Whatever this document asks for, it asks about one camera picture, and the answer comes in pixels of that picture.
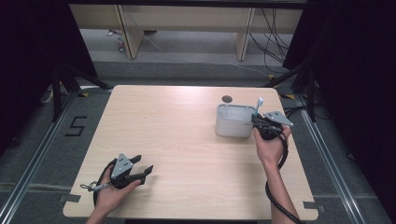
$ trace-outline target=handheld controller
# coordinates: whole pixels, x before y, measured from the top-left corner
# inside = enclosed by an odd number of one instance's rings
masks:
[[[123,189],[130,183],[140,179],[140,185],[146,182],[146,176],[151,174],[153,166],[147,168],[143,173],[137,175],[129,175],[134,164],[141,160],[142,156],[138,155],[132,159],[128,159],[124,154],[120,154],[117,160],[114,160],[114,166],[111,168],[110,181],[116,189]]]
[[[252,114],[251,122],[253,127],[259,130],[262,139],[266,141],[273,140],[283,132],[282,124],[293,126],[293,123],[279,111],[265,113],[264,116],[265,118],[260,114]]]

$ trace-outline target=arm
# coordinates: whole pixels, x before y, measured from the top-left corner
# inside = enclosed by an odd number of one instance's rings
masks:
[[[283,126],[283,134],[288,138],[290,128]],[[276,201],[285,207],[289,212],[298,217],[297,211],[283,183],[282,176],[277,165],[283,155],[283,146],[280,139],[276,138],[271,141],[264,141],[259,131],[254,128],[253,135],[256,139],[257,155],[262,162],[265,174],[267,175],[268,186]],[[271,203],[271,216],[273,223],[294,223],[285,216]]]
[[[102,183],[105,184],[110,182],[110,169],[112,166],[108,167],[106,170]],[[132,190],[134,190],[137,186],[140,185],[140,180],[136,180],[129,184],[124,189],[116,189],[112,185],[101,189],[98,193],[98,198],[96,201],[96,206],[93,209],[91,216],[87,220],[87,224],[97,224],[103,223],[106,217],[116,210],[116,208],[120,205],[122,200],[128,195]]]

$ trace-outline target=wooden table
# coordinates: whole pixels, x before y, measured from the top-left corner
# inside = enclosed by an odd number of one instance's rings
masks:
[[[184,86],[117,86],[81,165],[67,202],[67,217],[88,217],[92,193],[82,189],[98,179],[119,153],[142,155],[133,173],[154,165],[146,184],[133,191],[110,217],[159,219],[270,219],[264,170],[249,138],[215,134],[216,109],[221,97],[232,104],[255,106],[260,112],[282,110],[274,89]],[[289,157],[281,170],[290,197],[303,220],[318,217],[292,135]]]

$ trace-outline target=aluminum rail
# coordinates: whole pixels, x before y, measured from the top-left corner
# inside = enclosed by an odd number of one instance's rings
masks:
[[[297,105],[305,105],[304,98],[301,94],[296,95]],[[340,170],[338,169],[337,164],[332,158],[332,154],[330,150],[327,148],[325,141],[323,140],[320,131],[318,130],[318,126],[315,122],[311,121],[308,113],[303,110],[302,115],[305,121],[306,126],[308,127],[309,132],[312,135],[312,138],[315,141],[315,144],[318,148],[318,152],[323,159],[323,162],[326,166],[327,171],[329,172],[330,178],[334,183],[334,187],[337,190],[338,195],[344,207],[346,209],[347,214],[353,224],[361,224],[367,223],[359,209],[359,206],[354,199],[352,192],[350,191],[347,182],[343,178]]]
[[[59,118],[51,123],[49,126],[49,130],[47,131],[46,135],[44,136],[43,140],[41,141],[35,155],[29,162],[28,166],[26,167],[23,175],[21,176],[20,180],[18,181],[15,188],[12,190],[10,196],[8,197],[7,201],[1,208],[0,213],[0,220],[1,223],[9,223],[15,212],[17,211],[21,201],[29,188],[30,183],[32,182],[35,174],[38,171],[38,168],[41,165],[41,162],[44,160],[44,157],[47,154],[47,151],[50,148],[50,145],[53,139],[56,136],[59,128],[61,127],[65,114],[67,113],[68,108],[72,104],[73,100],[77,97],[77,92],[69,92],[67,97],[64,100],[64,110],[63,113],[60,114]]]

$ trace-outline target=white box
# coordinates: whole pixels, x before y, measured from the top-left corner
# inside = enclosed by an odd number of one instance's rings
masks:
[[[218,105],[216,134],[231,137],[250,137],[253,130],[251,115],[256,109],[250,105]]]

